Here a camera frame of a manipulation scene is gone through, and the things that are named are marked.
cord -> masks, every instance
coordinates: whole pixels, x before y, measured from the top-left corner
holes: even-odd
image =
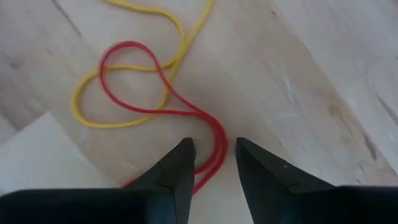
[[[148,109],[142,109],[138,108],[135,106],[131,106],[122,100],[120,100],[117,96],[115,96],[112,91],[109,89],[108,83],[106,82],[106,77],[105,73],[107,71],[107,66],[106,63],[110,56],[112,56],[113,53],[115,53],[118,50],[125,49],[125,48],[131,48],[135,47],[138,49],[143,50],[145,53],[147,53],[151,59],[154,61],[155,68],[157,70],[157,73],[160,76],[160,79],[163,81],[164,85],[168,89],[169,93],[171,93],[173,96],[175,96],[177,99],[179,99],[183,104],[187,105],[191,110],[193,111],[179,111],[179,110],[148,110]],[[100,65],[99,65],[99,78],[101,80],[101,86],[103,87],[103,90],[105,93],[109,96],[109,98],[115,102],[116,104],[122,106],[125,109],[138,112],[138,113],[146,113],[146,114],[173,114],[173,115],[180,115],[180,116],[194,116],[199,119],[202,119],[206,121],[214,134],[215,138],[215,150],[213,151],[212,155],[210,156],[210,159],[201,167],[195,169],[196,174],[200,174],[207,169],[209,169],[214,161],[216,161],[217,157],[218,160],[213,168],[205,174],[204,178],[199,181],[196,186],[193,188],[193,193],[197,193],[220,169],[222,166],[226,153],[227,153],[227,148],[228,148],[228,140],[226,137],[226,133],[222,125],[215,119],[214,117],[210,116],[208,113],[204,112],[203,110],[199,109],[197,106],[186,100],[184,97],[179,95],[170,85],[168,80],[165,78],[162,67],[160,66],[156,56],[154,53],[145,45],[135,42],[135,41],[124,41],[120,42],[110,49],[108,49],[104,53],[104,57],[101,59]]]
[[[151,13],[151,14],[159,14],[161,16],[165,16],[166,18],[170,19],[175,26],[178,29],[178,32],[180,34],[181,38],[181,46],[179,51],[174,55],[173,59],[167,62],[166,64],[162,65],[161,68],[170,68],[171,67],[171,72],[168,77],[168,81],[171,82],[178,71],[178,68],[180,67],[182,60],[184,59],[185,55],[187,54],[194,38],[197,36],[199,33],[200,29],[203,27],[203,24],[206,21],[206,18],[211,12],[211,7],[213,6],[213,0],[207,0],[205,10],[203,11],[203,14],[201,15],[201,18],[199,21],[195,24],[193,31],[191,35],[186,39],[185,34],[182,28],[181,22],[169,11],[165,9],[160,9],[160,8],[155,8],[155,7],[144,7],[144,6],[138,6],[136,4],[131,4],[127,2],[127,0],[106,0],[106,2],[121,7],[123,9],[128,9],[131,11],[138,11],[138,12],[144,12],[144,13]],[[156,68],[154,67],[144,67],[140,65],[113,65],[110,67],[107,67],[107,70],[138,70],[142,72],[155,72]],[[128,121],[128,122],[123,122],[123,123],[96,123],[89,121],[84,117],[84,114],[81,112],[80,108],[80,99],[81,99],[81,94],[83,93],[83,90],[89,84],[92,79],[94,79],[98,75],[98,70],[95,70],[94,72],[91,72],[87,75],[85,75],[80,82],[77,84],[75,91],[72,94],[72,100],[71,100],[71,109],[73,112],[73,115],[77,120],[79,120],[82,124],[89,126],[91,128],[125,128],[129,126],[134,126],[137,124],[141,124],[151,118],[154,117],[154,114],[148,114],[146,116],[143,116],[137,120],[134,121]],[[157,109],[162,109],[169,97],[169,90],[166,88],[164,95],[162,97],[162,101],[157,105]]]
[[[89,126],[91,128],[125,128],[129,126],[134,126],[137,124],[141,124],[151,118],[153,118],[157,114],[175,114],[175,115],[182,115],[182,116],[196,116],[197,118],[200,118],[204,121],[206,121],[212,128],[213,130],[213,137],[215,140],[215,145],[214,145],[214,150],[210,156],[210,158],[200,167],[195,169],[195,174],[201,174],[205,172],[206,170],[210,169],[210,171],[205,174],[204,178],[199,181],[199,183],[195,186],[194,188],[194,193],[198,192],[199,189],[201,189],[210,179],[215,175],[215,173],[220,169],[228,148],[228,142],[226,139],[225,131],[223,127],[220,125],[220,123],[213,117],[211,117],[209,114],[205,113],[201,109],[197,108],[193,104],[189,103],[185,99],[183,99],[180,95],[178,95],[173,88],[170,86],[169,82],[171,82],[176,74],[177,71],[182,63],[182,60],[185,58],[185,55],[187,54],[190,46],[192,45],[193,40],[199,33],[200,29],[202,28],[203,24],[206,21],[206,18],[211,12],[211,7],[213,5],[213,0],[206,0],[206,6],[203,11],[203,14],[201,15],[201,18],[199,21],[195,24],[192,33],[188,36],[188,38],[185,37],[185,33],[182,27],[181,22],[169,11],[166,11],[165,9],[160,9],[160,8],[155,8],[155,7],[144,7],[144,6],[138,6],[136,4],[131,4],[127,2],[127,0],[106,0],[106,2],[121,7],[123,9],[127,9],[130,11],[138,11],[138,12],[144,12],[144,13],[151,13],[151,14],[159,14],[161,16],[165,16],[166,18],[170,19],[175,26],[178,29],[178,33],[180,34],[181,38],[181,45],[178,50],[178,52],[174,55],[174,57],[167,62],[164,65],[159,65],[155,55],[144,45],[138,44],[127,44],[126,47],[138,47],[144,51],[146,51],[154,60],[155,62],[155,67],[145,67],[145,66],[140,66],[140,65],[112,65],[112,66],[101,66],[99,69],[85,75],[80,82],[77,84],[75,91],[73,92],[72,95],[72,100],[71,100],[71,109],[73,111],[73,114],[77,120],[79,120],[82,124]],[[170,68],[170,75],[166,79],[163,76],[162,69]],[[122,101],[119,101],[108,89],[105,81],[102,81],[102,85],[106,93],[111,97],[112,100],[114,100],[116,103],[119,105],[123,106],[124,108],[127,108],[132,111],[136,111],[139,113],[145,113],[146,115],[133,121],[128,121],[128,122],[123,122],[123,123],[95,123],[92,121],[89,121],[84,117],[84,114],[81,112],[80,108],[80,99],[81,99],[81,94],[83,93],[85,87],[89,82],[91,82],[95,77],[98,76],[98,74],[102,74],[104,76],[104,73],[106,71],[112,71],[112,70],[138,70],[142,72],[158,72],[160,77],[162,78],[162,81],[165,83],[165,91],[164,95],[162,97],[162,101],[157,105],[157,110],[143,110],[140,108],[135,108],[133,106],[127,105],[123,103]],[[176,96],[180,101],[185,103],[188,107],[190,107],[193,111],[172,111],[172,110],[162,110],[162,108],[165,106],[169,95],[173,94]]]

loop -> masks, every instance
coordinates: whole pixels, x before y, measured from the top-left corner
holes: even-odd
[[[180,100],[183,104],[188,106],[193,111],[143,109],[143,108],[131,106],[131,105],[123,102],[119,98],[117,98],[117,96],[114,95],[112,93],[112,91],[109,89],[108,83],[106,82],[106,77],[105,77],[105,72],[107,71],[106,63],[107,63],[108,59],[110,58],[110,56],[112,56],[113,53],[115,53],[118,50],[129,48],[129,47],[135,47],[135,48],[141,49],[145,53],[147,53],[151,57],[151,59],[154,61],[157,73],[159,74],[159,77],[162,80],[162,82],[164,83],[164,85],[166,86],[166,89],[168,89],[168,91],[173,96],[175,96],[178,100]],[[170,83],[167,81],[167,79],[165,78],[165,76],[163,74],[162,68],[158,63],[156,56],[148,47],[146,47],[145,45],[143,45],[141,43],[135,42],[135,41],[124,41],[124,42],[120,42],[120,43],[114,45],[113,47],[111,47],[104,53],[104,57],[101,59],[101,62],[99,65],[99,78],[101,80],[101,86],[103,87],[103,90],[109,96],[109,98],[113,102],[115,102],[119,106],[122,106],[125,109],[131,110],[134,112],[138,112],[138,113],[194,116],[194,117],[197,117],[197,118],[200,118],[200,119],[206,121],[210,125],[211,130],[213,131],[213,134],[214,134],[215,150],[213,151],[212,155],[210,156],[210,158],[206,161],[206,163],[203,166],[195,169],[195,174],[202,173],[202,172],[206,171],[207,169],[209,169],[212,166],[212,164],[214,163],[214,161],[216,161],[217,157],[218,157],[218,160],[217,160],[215,166],[213,168],[211,168],[209,173],[207,173],[204,176],[204,178],[201,181],[199,181],[199,183],[194,187],[193,193],[197,193],[217,173],[217,171],[220,169],[220,167],[224,163],[227,148],[228,148],[228,140],[227,140],[224,128],[217,121],[217,119],[215,119],[208,113],[204,112],[203,110],[199,109],[197,106],[195,106],[194,104],[192,104],[191,102],[186,100],[184,97],[179,95],[171,87]]]
[[[177,71],[179,69],[179,66],[180,66],[183,58],[187,54],[189,47],[191,46],[191,44],[192,44],[194,38],[196,37],[196,35],[198,34],[199,30],[205,23],[206,18],[208,17],[208,15],[211,11],[211,7],[213,5],[213,0],[207,0],[205,10],[203,11],[203,14],[202,14],[200,20],[195,24],[191,35],[186,39],[181,22],[171,12],[169,12],[165,9],[160,9],[160,8],[155,8],[155,7],[138,6],[135,4],[131,4],[125,0],[106,0],[106,1],[112,5],[115,5],[115,6],[124,8],[124,9],[128,9],[131,11],[138,11],[138,12],[151,13],[151,14],[160,14],[162,16],[167,17],[175,24],[175,26],[177,27],[178,32],[180,34],[182,43],[181,43],[180,49],[174,55],[173,59],[161,66],[162,69],[171,67],[171,72],[168,77],[169,82],[171,82],[174,79],[175,75],[177,74]],[[140,66],[140,65],[113,65],[111,67],[108,67],[107,69],[108,70],[138,70],[138,71],[142,71],[142,72],[155,72],[156,71],[156,68],[154,68],[154,67],[145,67],[145,66]],[[82,124],[89,126],[91,128],[125,128],[125,127],[129,127],[129,126],[141,124],[141,123],[147,121],[148,119],[151,119],[154,116],[153,114],[149,114],[147,116],[143,116],[134,121],[128,121],[128,122],[124,122],[124,123],[95,123],[95,122],[91,122],[91,121],[87,120],[84,117],[84,114],[81,112],[80,98],[81,98],[81,94],[83,93],[83,90],[85,89],[87,84],[90,81],[92,81],[92,79],[94,79],[97,76],[97,74],[98,74],[98,71],[94,71],[94,72],[89,73],[86,76],[84,76],[81,79],[81,81],[79,82],[79,84],[76,86],[75,91],[73,92],[73,95],[72,95],[71,109],[73,111],[75,118],[77,120],[79,120]],[[169,97],[169,91],[168,91],[168,89],[165,89],[162,100],[157,105],[158,109],[162,109],[165,106],[168,97]]]

yellow string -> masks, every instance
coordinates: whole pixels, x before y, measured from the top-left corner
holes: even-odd
[[[203,24],[206,21],[206,18],[208,17],[211,7],[213,6],[213,0],[207,0],[205,10],[203,11],[203,14],[201,15],[201,18],[199,21],[195,24],[192,33],[188,36],[188,38],[185,38],[184,30],[182,28],[181,22],[169,11],[165,9],[159,9],[155,7],[144,7],[144,6],[138,6],[135,4],[131,4],[127,2],[127,0],[106,0],[106,2],[124,8],[128,9],[131,11],[138,11],[138,12],[144,12],[144,13],[151,13],[151,14],[159,14],[161,16],[165,16],[168,19],[170,19],[175,26],[178,29],[178,32],[180,33],[180,38],[181,38],[181,45],[180,49],[178,52],[174,55],[174,57],[164,64],[162,66],[163,69],[170,68],[171,67],[171,72],[168,77],[169,82],[171,82],[175,75],[177,74],[178,68],[180,67],[182,60],[185,58],[185,55],[187,54],[194,38],[198,35],[200,29],[202,28]],[[109,66],[107,68],[108,70],[137,70],[137,71],[142,71],[142,72],[155,72],[156,68],[154,67],[145,67],[145,66],[140,66],[140,65],[113,65]],[[79,84],[77,84],[75,91],[73,92],[72,95],[72,100],[71,100],[71,108],[73,111],[73,114],[77,120],[79,120],[82,124],[89,126],[91,128],[125,128],[129,126],[134,126],[137,124],[141,124],[148,119],[151,119],[154,117],[153,114],[143,116],[139,119],[136,119],[134,121],[128,121],[124,123],[95,123],[92,121],[87,120],[83,113],[81,112],[80,108],[80,99],[81,99],[81,94],[83,93],[83,90],[89,84],[92,79],[98,76],[98,69],[95,70],[94,72],[91,72],[84,76]],[[169,98],[170,92],[168,89],[165,89],[164,95],[162,97],[162,101],[157,105],[157,109],[162,109],[165,104],[167,103],[167,100]]]

yellow cord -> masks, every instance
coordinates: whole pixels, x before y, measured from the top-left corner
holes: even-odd
[[[168,77],[169,82],[171,82],[174,79],[175,75],[177,74],[178,68],[180,67],[180,65],[182,63],[182,60],[184,59],[185,55],[187,54],[194,38],[197,36],[201,27],[205,23],[206,18],[208,17],[208,15],[211,11],[211,7],[213,5],[213,0],[207,0],[206,8],[203,11],[203,14],[201,15],[200,20],[195,24],[191,35],[186,39],[181,22],[172,13],[170,13],[169,11],[167,11],[165,9],[138,6],[138,5],[131,4],[131,3],[127,2],[127,0],[106,0],[106,2],[108,2],[112,5],[115,5],[115,6],[119,6],[124,9],[131,10],[131,11],[145,12],[145,13],[151,13],[151,14],[160,14],[162,16],[167,17],[175,24],[175,26],[178,29],[178,32],[180,33],[181,46],[180,46],[179,51],[174,55],[173,59],[162,66],[163,69],[171,67],[171,72]],[[156,69],[154,67],[144,67],[144,66],[140,66],[140,65],[113,65],[113,66],[109,66],[107,69],[108,70],[137,70],[137,71],[142,71],[142,72],[155,72],[156,71]],[[80,98],[81,98],[81,94],[83,93],[83,90],[85,89],[87,84],[89,84],[89,82],[92,81],[92,79],[94,79],[97,76],[98,76],[98,70],[95,70],[94,72],[91,72],[91,73],[87,74],[86,76],[84,76],[81,79],[81,81],[79,82],[79,84],[77,84],[75,91],[73,92],[73,95],[72,95],[71,108],[72,108],[73,114],[75,115],[75,118],[77,120],[79,120],[82,124],[89,126],[91,128],[125,128],[125,127],[129,127],[129,126],[141,124],[141,123],[147,121],[148,119],[151,119],[152,117],[154,117],[153,114],[150,114],[147,116],[143,116],[137,120],[128,121],[128,122],[124,122],[124,123],[94,123],[94,122],[88,121],[84,117],[83,113],[81,112]],[[168,100],[169,94],[170,94],[169,91],[167,89],[165,89],[162,101],[157,105],[157,109],[162,109],[165,106],[165,104]]]

red cord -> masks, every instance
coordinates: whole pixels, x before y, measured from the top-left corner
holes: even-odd
[[[142,109],[138,108],[135,106],[131,106],[119,98],[117,98],[112,91],[109,89],[108,84],[106,83],[106,63],[108,62],[108,59],[110,56],[115,53],[118,50],[125,49],[125,48],[130,48],[130,47],[136,47],[138,49],[141,49],[145,51],[151,59],[155,63],[155,67],[157,69],[157,72],[162,79],[164,85],[166,88],[169,90],[169,92],[175,96],[177,99],[179,99],[183,104],[187,105],[189,108],[191,108],[193,111],[178,111],[178,110],[148,110],[148,109]],[[101,85],[103,87],[103,90],[105,93],[111,98],[111,100],[118,105],[122,106],[125,109],[135,111],[138,113],[149,113],[149,114],[173,114],[173,115],[180,115],[180,116],[195,116],[197,118],[200,118],[204,121],[206,121],[214,134],[214,139],[215,139],[215,145],[214,145],[214,151],[211,154],[210,158],[203,164],[201,167],[198,167],[195,169],[195,174],[201,174],[202,172],[208,170],[211,168],[211,166],[215,163],[213,168],[210,169],[208,173],[202,178],[202,180],[199,181],[199,183],[196,184],[196,186],[193,188],[193,193],[197,193],[220,169],[220,167],[223,165],[226,153],[227,153],[227,148],[228,148],[228,140],[226,137],[226,133],[220,122],[218,122],[217,119],[214,117],[210,116],[208,113],[204,112],[203,110],[199,109],[197,106],[194,104],[190,103],[187,101],[185,98],[180,96],[168,83],[167,79],[165,78],[163,71],[159,65],[159,62],[155,56],[155,54],[145,45],[135,42],[135,41],[124,41],[120,42],[110,49],[108,49],[104,57],[101,59],[100,65],[99,65],[99,78],[101,79]],[[132,181],[126,183],[123,186],[129,185]]]

